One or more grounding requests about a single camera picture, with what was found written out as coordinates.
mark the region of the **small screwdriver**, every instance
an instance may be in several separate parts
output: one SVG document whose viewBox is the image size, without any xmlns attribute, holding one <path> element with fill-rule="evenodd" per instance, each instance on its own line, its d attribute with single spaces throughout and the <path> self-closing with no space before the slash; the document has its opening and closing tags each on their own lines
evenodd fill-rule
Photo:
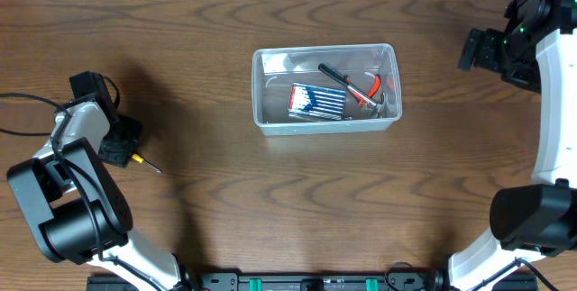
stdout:
<svg viewBox="0 0 577 291">
<path fill-rule="evenodd" d="M 140 156 L 139 154 L 133 154 L 133 159 L 141 164 L 148 166 L 149 168 L 152 168 L 152 170 L 154 170 L 155 172 L 162 174 L 162 170 L 160 170 L 160 168 L 157 168 L 156 166 L 152 165 L 150 162 L 146 161 L 146 159 L 144 159 L 144 157 Z"/>
</svg>

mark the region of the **wood grain surface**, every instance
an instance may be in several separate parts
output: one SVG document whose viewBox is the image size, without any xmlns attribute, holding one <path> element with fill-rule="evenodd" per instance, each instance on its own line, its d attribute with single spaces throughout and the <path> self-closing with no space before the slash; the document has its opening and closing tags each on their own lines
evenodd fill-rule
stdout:
<svg viewBox="0 0 577 291">
<path fill-rule="evenodd" d="M 429 267 L 474 241 L 502 187 L 529 183 L 540 97 L 456 68 L 471 27 L 503 28 L 510 0 L 1 0 L 0 92 L 65 102 L 90 69 L 144 123 L 165 170 L 107 166 L 135 225 L 189 268 L 244 272 Z M 265 138 L 252 119 L 261 48 L 390 43 L 403 117 L 385 132 Z M 0 126 L 49 131 L 51 110 L 0 104 Z M 43 138 L 0 135 L 0 170 Z M 0 289 L 82 290 L 102 271 L 38 251 L 0 181 Z M 563 290 L 577 258 L 536 266 Z"/>
</svg>

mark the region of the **black cable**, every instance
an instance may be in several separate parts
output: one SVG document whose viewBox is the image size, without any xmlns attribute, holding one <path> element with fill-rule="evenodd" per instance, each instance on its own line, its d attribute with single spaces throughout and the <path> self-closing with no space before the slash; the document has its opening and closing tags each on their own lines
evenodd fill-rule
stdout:
<svg viewBox="0 0 577 291">
<path fill-rule="evenodd" d="M 126 269 L 128 271 L 128 273 L 130 273 L 130 274 L 136 276 L 137 278 L 141 279 L 142 281 L 148 283 L 150 286 L 152 286 L 153 289 L 155 289 L 157 291 L 162 291 L 162 289 L 159 286 L 157 286 L 156 284 L 154 284 L 154 282 L 150 281 L 146 276 L 144 276 L 141 272 L 137 271 L 135 268 L 133 268 L 130 265 L 128 265 L 127 263 L 119 260 L 118 257 L 105 259 L 105 261 L 112 262 L 113 264 L 118 265 L 119 267 Z"/>
<path fill-rule="evenodd" d="M 504 274 L 507 274 L 512 268 L 514 267 L 521 267 L 521 264 L 525 265 L 527 268 L 529 268 L 531 270 L 531 272 L 533 272 L 533 274 L 539 279 L 541 280 L 541 282 L 543 282 L 543 284 L 545 286 L 547 286 L 547 288 L 549 288 L 549 290 L 551 291 L 559 291 L 558 288 L 554 287 L 553 284 L 551 284 L 551 282 L 549 282 L 549 280 L 547 280 L 543 274 L 541 274 L 541 272 L 539 272 L 539 270 L 537 270 L 533 265 L 531 265 L 531 263 L 529 263 L 528 261 L 526 261 L 525 259 L 515 259 L 513 260 L 510 264 L 508 264 L 505 268 L 502 268 L 500 271 L 498 271 L 497 273 L 495 273 L 492 277 L 489 277 L 486 280 L 483 280 L 478 286 L 474 287 L 472 289 L 472 291 L 478 291 L 481 290 L 483 287 L 487 286 L 489 283 L 492 283 L 493 281 L 495 281 L 496 279 L 500 278 L 501 276 L 503 276 Z"/>
<path fill-rule="evenodd" d="M 112 79 L 110 79 L 110 77 L 106 76 L 103 77 L 108 83 L 110 83 L 110 85 L 112 85 L 112 87 L 114 87 L 114 90 L 116 91 L 116 97 L 114 98 L 114 107 L 118 108 L 118 105 L 120 104 L 120 91 L 118 90 L 118 86 L 114 83 L 114 81 L 112 81 Z"/>
<path fill-rule="evenodd" d="M 489 277 L 486 280 L 482 280 L 480 282 L 479 285 L 477 285 L 476 287 L 474 287 L 471 291 L 479 291 L 482 288 L 486 287 L 489 283 L 493 282 L 494 280 L 498 279 L 499 277 L 501 277 L 504 274 L 507 274 L 512 268 L 514 267 L 519 267 L 519 264 L 517 263 L 516 260 L 513 260 L 510 264 L 508 264 L 505 268 L 502 268 L 501 270 L 497 271 L 497 273 L 493 274 L 491 277 Z"/>
<path fill-rule="evenodd" d="M 558 288 L 554 287 L 553 284 L 551 284 L 551 282 L 549 282 L 549 280 L 547 280 L 543 274 L 541 274 L 541 272 L 539 272 L 538 269 L 536 269 L 533 265 L 531 265 L 531 263 L 529 263 L 528 261 L 524 260 L 524 259 L 517 259 L 517 262 L 519 263 L 523 263 L 527 268 L 529 268 L 531 270 L 531 272 L 533 272 L 533 274 L 535 274 L 535 276 L 541 280 L 541 282 L 543 282 L 543 284 L 545 286 L 547 286 L 549 288 L 549 290 L 551 291 L 559 291 Z"/>
<path fill-rule="evenodd" d="M 35 100 L 35 101 L 40 101 L 43 103 L 46 103 L 48 105 L 52 105 L 58 109 L 60 109 L 61 111 L 66 112 L 66 109 L 64 109 L 61 105 L 59 105 L 56 102 L 52 102 L 51 100 L 44 98 L 44 97 L 39 97 L 36 95 L 29 95 L 29 94 L 21 94 L 21 93 L 4 93 L 4 94 L 0 94 L 0 98 L 7 98 L 7 97 L 19 97 L 19 98 L 28 98 L 31 100 Z M 2 129 L 0 128 L 0 132 L 2 133 L 7 133 L 7 134 L 12 134 L 15 136 L 20 136 L 20 137 L 41 137 L 41 136 L 49 136 L 51 135 L 50 132 L 13 132 L 10 130 L 6 130 L 6 129 Z"/>
</svg>

